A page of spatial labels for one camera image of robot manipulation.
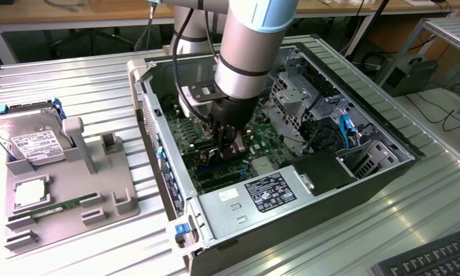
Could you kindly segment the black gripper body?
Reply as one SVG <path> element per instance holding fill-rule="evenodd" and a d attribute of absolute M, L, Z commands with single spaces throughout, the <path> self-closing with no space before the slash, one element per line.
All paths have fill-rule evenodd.
<path fill-rule="evenodd" d="M 230 125 L 236 130 L 243 130 L 252 119 L 259 98 L 236 99 L 220 98 L 214 101 L 211 107 L 211 125 Z"/>

